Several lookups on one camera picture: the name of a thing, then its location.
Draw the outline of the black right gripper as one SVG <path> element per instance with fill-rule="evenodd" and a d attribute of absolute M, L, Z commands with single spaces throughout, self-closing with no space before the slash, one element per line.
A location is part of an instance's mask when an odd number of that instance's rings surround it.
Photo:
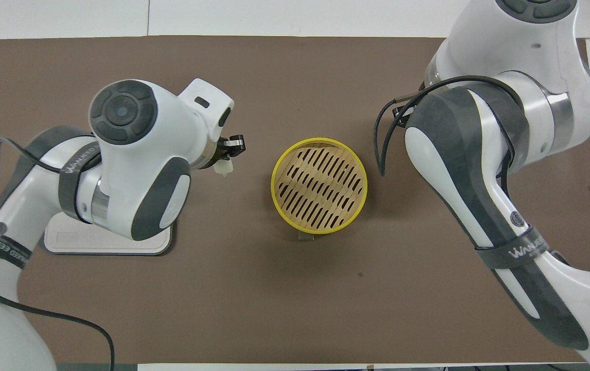
<path fill-rule="evenodd" d="M 411 103 L 401 104 L 398 107 L 392 108 L 392 115 L 394 118 L 392 127 L 406 128 L 414 108 L 415 104 Z"/>

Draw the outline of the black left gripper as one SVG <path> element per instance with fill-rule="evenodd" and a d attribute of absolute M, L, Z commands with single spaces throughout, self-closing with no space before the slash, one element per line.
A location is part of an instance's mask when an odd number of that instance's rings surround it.
<path fill-rule="evenodd" d="M 229 160 L 229 156 L 238 156 L 246 150 L 244 136 L 237 134 L 236 136 L 220 137 L 217 141 L 215 153 L 212 161 Z"/>

